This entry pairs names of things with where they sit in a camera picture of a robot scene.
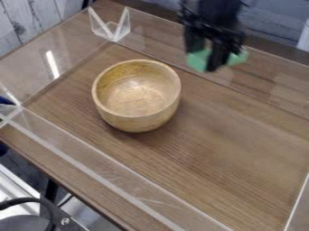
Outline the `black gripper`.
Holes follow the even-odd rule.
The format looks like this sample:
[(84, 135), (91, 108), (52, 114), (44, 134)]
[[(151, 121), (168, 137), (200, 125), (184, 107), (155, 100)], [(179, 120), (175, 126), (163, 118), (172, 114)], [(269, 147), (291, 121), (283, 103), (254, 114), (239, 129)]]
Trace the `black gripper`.
[(212, 43), (206, 70), (214, 72), (227, 63), (230, 51), (239, 51), (245, 33), (239, 12), (242, 0), (179, 0), (186, 52), (202, 51)]

